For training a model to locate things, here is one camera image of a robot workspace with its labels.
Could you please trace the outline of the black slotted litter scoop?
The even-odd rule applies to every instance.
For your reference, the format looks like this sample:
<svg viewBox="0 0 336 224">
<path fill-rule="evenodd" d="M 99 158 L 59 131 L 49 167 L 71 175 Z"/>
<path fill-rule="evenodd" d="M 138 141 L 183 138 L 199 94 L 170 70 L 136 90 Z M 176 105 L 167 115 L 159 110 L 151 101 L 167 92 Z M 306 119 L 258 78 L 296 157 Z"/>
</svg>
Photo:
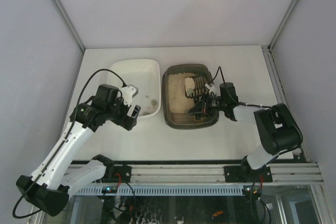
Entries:
<svg viewBox="0 0 336 224">
<path fill-rule="evenodd" d="M 206 79 L 203 75 L 197 74 L 192 77 L 187 77 L 184 80 L 185 84 L 185 96 L 190 99 L 198 98 L 202 94 L 206 92 L 205 84 Z M 186 90 L 187 89 L 193 89 L 192 95 L 187 95 Z"/>
</svg>

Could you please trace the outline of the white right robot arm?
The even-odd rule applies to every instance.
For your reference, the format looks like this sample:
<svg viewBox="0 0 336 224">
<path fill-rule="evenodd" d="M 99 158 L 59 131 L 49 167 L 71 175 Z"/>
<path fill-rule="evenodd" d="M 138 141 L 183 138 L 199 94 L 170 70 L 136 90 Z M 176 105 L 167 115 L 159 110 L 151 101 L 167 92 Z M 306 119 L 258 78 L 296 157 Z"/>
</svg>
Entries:
<svg viewBox="0 0 336 224">
<path fill-rule="evenodd" d="M 240 102 L 231 82 L 219 86 L 219 96 L 212 84 L 205 87 L 208 92 L 198 98 L 189 114 L 201 118 L 222 111 L 231 121 L 254 123 L 257 127 L 260 144 L 242 159 L 243 172 L 260 170 L 280 155 L 301 147 L 302 132 L 285 104 L 265 106 Z"/>
</svg>

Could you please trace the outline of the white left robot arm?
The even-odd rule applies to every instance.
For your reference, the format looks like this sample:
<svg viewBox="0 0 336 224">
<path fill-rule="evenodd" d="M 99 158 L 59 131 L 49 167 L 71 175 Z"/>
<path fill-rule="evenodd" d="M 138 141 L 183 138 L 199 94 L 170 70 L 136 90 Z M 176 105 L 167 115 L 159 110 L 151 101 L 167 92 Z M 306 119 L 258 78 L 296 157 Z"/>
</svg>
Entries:
<svg viewBox="0 0 336 224">
<path fill-rule="evenodd" d="M 95 95 L 77 104 L 65 131 L 45 160 L 29 176 L 21 175 L 16 181 L 21 199 L 54 217 L 89 183 L 102 178 L 116 180 L 113 160 L 101 154 L 74 172 L 67 174 L 66 170 L 83 144 L 106 122 L 127 131 L 136 126 L 141 108 L 135 105 L 132 113 L 129 109 L 137 94 L 138 89 L 130 84 L 121 88 L 101 84 Z"/>
</svg>

